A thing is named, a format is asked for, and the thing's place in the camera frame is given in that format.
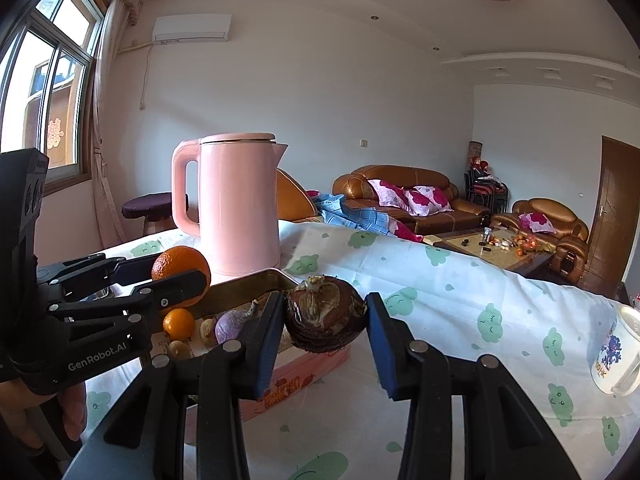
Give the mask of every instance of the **blanket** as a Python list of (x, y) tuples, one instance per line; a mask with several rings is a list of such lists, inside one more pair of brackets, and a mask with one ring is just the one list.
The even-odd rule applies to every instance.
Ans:
[[(105, 252), (132, 258), (199, 242), (174, 230)], [(497, 356), (582, 480), (606, 478), (638, 432), (640, 390), (628, 397), (606, 395), (590, 376), (615, 319), (615, 301), (527, 280), (473, 256), (323, 223), (281, 221), (280, 250), (282, 269), (296, 280), (330, 274), (352, 283), (362, 296), (379, 292), (392, 316), (445, 354), (468, 360)], [(85, 437), (139, 369), (132, 362), (87, 381)], [(564, 404), (550, 402), (556, 397)], [(396, 478), (408, 411), (408, 402), (392, 402), (380, 387), (363, 334), (345, 364), (243, 424), (250, 473), (285, 480), (314, 468), (340, 480)], [(463, 478), (463, 433), (462, 404), (454, 398), (455, 480)], [(194, 458), (194, 448), (186, 446), (187, 479), (194, 478)]]
[(354, 209), (345, 205), (343, 194), (319, 193), (313, 195), (311, 200), (316, 204), (324, 222), (327, 224), (361, 229), (386, 236), (395, 236), (411, 242), (422, 241), (422, 236), (415, 235), (402, 222), (397, 221), (386, 213), (382, 213), (373, 207)]

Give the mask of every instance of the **kettle lid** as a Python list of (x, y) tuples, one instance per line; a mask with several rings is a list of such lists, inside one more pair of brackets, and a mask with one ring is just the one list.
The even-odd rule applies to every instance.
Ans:
[(233, 140), (275, 140), (273, 134), (264, 134), (259, 132), (249, 132), (244, 134), (217, 134), (200, 139), (200, 144), (209, 144), (210, 142), (229, 142)]

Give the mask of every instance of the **pink floral pillow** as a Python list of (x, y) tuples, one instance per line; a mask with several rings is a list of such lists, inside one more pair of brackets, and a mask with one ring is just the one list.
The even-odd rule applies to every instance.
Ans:
[(532, 233), (551, 233), (556, 234), (556, 228), (553, 227), (551, 220), (543, 213), (526, 213), (520, 215), (520, 227), (523, 229), (531, 229)]
[(397, 207), (404, 211), (411, 213), (411, 207), (404, 196), (404, 191), (393, 184), (385, 182), (384, 180), (368, 180), (371, 187), (378, 194), (378, 200), (380, 205), (387, 207)]
[(435, 204), (438, 208), (437, 212), (441, 213), (444, 211), (453, 211), (449, 204), (449, 200), (447, 200), (446, 195), (439, 187), (433, 186), (415, 186), (414, 189), (427, 197), (431, 202)]
[(391, 218), (391, 216), (389, 217), (389, 231), (396, 237), (402, 238), (402, 240), (409, 240), (410, 242), (420, 243), (424, 238), (420, 235), (413, 234), (406, 225), (395, 218)]
[(415, 189), (405, 189), (404, 196), (409, 202), (412, 214), (416, 216), (435, 215), (440, 211), (438, 204), (432, 202), (426, 195), (418, 193)]

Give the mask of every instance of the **blue gripper pad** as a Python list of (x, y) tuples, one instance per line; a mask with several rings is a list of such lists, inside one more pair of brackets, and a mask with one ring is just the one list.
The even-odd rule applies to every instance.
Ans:
[(367, 335), (369, 335), (369, 345), (371, 346), (373, 359), (376, 362), (380, 385), (386, 390), (391, 399), (396, 400), (398, 396), (396, 356), (388, 338), (390, 334), (385, 329), (390, 327), (391, 318), (377, 292), (367, 294), (365, 301), (369, 311)]
[(267, 330), (264, 335), (262, 347), (257, 359), (257, 373), (254, 383), (254, 395), (259, 399), (269, 386), (271, 375), (273, 374), (273, 366), (278, 355), (278, 346), (280, 345), (280, 337), (284, 327), (284, 302), (286, 300), (282, 295), (278, 295), (276, 305), (273, 308)]

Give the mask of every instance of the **mug handle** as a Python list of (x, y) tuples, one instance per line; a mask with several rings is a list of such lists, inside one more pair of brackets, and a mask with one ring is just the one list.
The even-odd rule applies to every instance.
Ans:
[(200, 224), (187, 216), (186, 178), (187, 164), (194, 160), (200, 163), (200, 140), (184, 140), (174, 151), (171, 163), (172, 213), (174, 222), (188, 235), (200, 236)]
[(615, 393), (616, 395), (619, 395), (620, 397), (625, 397), (628, 396), (629, 394), (633, 393), (634, 390), (640, 385), (640, 359), (637, 358), (637, 363), (636, 366), (638, 367), (638, 371), (636, 372), (636, 378), (634, 379), (634, 382), (631, 384), (631, 386), (629, 386), (626, 390), (620, 390), (618, 388), (618, 385), (616, 384), (616, 386), (614, 386), (611, 390), (613, 391), (613, 393)]

